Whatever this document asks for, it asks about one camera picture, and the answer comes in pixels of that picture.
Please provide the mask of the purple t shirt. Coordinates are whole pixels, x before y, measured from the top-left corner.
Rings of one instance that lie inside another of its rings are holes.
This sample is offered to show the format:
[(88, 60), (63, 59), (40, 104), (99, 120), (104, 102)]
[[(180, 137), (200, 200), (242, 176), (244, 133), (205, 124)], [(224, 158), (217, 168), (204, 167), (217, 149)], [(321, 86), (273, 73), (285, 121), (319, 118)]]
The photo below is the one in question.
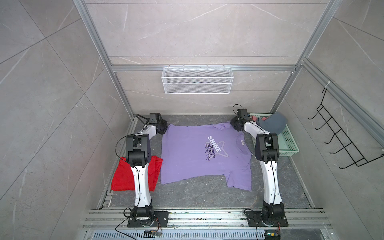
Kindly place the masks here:
[(252, 189), (250, 152), (243, 132), (229, 122), (204, 126), (169, 125), (162, 138), (161, 183), (202, 176), (226, 178), (229, 188)]

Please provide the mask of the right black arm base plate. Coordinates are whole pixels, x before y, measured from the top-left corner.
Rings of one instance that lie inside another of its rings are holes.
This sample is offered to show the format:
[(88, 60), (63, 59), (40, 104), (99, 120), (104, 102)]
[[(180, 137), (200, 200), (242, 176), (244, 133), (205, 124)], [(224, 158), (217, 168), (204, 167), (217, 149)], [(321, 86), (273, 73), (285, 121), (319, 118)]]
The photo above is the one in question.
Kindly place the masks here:
[(249, 227), (288, 227), (284, 213), (264, 213), (263, 211), (245, 210), (244, 214)]

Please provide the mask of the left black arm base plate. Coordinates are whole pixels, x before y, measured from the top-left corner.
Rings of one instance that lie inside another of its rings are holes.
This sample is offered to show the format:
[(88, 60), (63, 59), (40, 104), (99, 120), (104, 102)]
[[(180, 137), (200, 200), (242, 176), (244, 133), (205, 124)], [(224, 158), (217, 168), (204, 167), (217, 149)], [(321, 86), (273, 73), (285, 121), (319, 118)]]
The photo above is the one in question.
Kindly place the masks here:
[(133, 213), (128, 218), (128, 228), (165, 228), (169, 221), (168, 211), (155, 211), (153, 213)]

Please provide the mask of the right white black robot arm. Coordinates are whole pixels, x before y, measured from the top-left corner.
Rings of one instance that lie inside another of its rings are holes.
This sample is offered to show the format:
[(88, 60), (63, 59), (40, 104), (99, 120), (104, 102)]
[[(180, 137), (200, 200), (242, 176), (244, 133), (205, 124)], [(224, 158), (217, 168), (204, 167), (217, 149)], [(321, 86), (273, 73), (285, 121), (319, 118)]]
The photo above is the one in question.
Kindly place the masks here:
[(278, 158), (280, 156), (278, 136), (260, 127), (255, 121), (242, 117), (230, 120), (232, 127), (239, 132), (249, 133), (255, 140), (255, 158), (259, 161), (264, 181), (264, 200), (262, 217), (281, 218), (284, 204), (278, 183)]

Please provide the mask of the small circuit board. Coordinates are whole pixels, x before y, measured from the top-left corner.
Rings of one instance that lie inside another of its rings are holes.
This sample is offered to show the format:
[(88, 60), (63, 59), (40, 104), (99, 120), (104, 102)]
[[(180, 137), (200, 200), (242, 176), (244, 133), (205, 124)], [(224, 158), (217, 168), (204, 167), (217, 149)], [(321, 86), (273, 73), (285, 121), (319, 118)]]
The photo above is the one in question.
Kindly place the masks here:
[(150, 237), (150, 236), (153, 236), (153, 237), (158, 237), (159, 234), (161, 234), (161, 232), (158, 232), (158, 231), (144, 231), (144, 235), (145, 237)]

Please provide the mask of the green power connector box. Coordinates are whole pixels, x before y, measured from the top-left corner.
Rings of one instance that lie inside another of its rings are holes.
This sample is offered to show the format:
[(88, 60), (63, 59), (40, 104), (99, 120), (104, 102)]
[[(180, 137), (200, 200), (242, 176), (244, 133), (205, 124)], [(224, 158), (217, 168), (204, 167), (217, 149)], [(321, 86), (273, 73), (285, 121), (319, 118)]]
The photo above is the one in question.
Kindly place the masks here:
[(265, 240), (280, 240), (280, 234), (275, 230), (265, 230)]

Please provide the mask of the green plastic basket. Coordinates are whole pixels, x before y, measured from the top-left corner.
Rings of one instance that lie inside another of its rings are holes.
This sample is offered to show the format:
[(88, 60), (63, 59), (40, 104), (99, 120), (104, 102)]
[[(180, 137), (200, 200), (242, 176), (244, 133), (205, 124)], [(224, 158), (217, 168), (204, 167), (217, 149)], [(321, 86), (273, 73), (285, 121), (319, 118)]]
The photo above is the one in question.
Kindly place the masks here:
[[(250, 114), (250, 118), (256, 121), (256, 117), (267, 117), (267, 114)], [(290, 157), (299, 152), (299, 148), (293, 138), (293, 135), (286, 125), (284, 131), (278, 135), (280, 156)]]

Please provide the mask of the grey blue t shirt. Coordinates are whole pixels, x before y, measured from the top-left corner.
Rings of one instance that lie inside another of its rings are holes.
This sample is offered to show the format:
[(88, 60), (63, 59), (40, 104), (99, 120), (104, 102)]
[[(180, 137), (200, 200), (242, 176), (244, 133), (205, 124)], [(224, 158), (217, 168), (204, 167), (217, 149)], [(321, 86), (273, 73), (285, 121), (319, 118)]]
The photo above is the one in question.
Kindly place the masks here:
[(267, 132), (276, 133), (277, 135), (281, 134), (287, 125), (287, 118), (280, 112), (276, 112), (267, 117), (264, 122), (257, 124)]

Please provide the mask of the red folded t shirt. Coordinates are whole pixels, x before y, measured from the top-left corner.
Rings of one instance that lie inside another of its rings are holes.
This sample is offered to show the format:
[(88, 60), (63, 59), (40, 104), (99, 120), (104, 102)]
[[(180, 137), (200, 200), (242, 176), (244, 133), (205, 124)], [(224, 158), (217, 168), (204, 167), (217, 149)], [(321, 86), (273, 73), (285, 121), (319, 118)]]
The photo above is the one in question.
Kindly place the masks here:
[[(126, 158), (121, 158), (119, 165), (115, 171), (111, 189), (113, 191), (134, 191), (134, 175), (130, 165), (125, 161)], [(160, 175), (163, 159), (152, 156), (151, 162), (149, 163), (148, 168), (148, 181), (149, 181), (149, 190), (154, 192)]]

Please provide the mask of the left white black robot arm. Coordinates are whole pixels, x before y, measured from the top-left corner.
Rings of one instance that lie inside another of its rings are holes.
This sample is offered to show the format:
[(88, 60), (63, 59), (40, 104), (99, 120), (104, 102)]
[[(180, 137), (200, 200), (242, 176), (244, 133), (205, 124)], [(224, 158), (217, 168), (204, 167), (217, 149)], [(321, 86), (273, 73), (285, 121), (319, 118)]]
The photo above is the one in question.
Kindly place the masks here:
[(135, 204), (131, 216), (140, 220), (153, 220), (154, 208), (148, 177), (152, 159), (150, 140), (157, 134), (165, 134), (168, 122), (159, 113), (151, 113), (148, 118), (141, 115), (137, 117), (139, 120), (145, 120), (143, 129), (136, 134), (125, 136), (126, 162), (131, 168), (135, 184)]

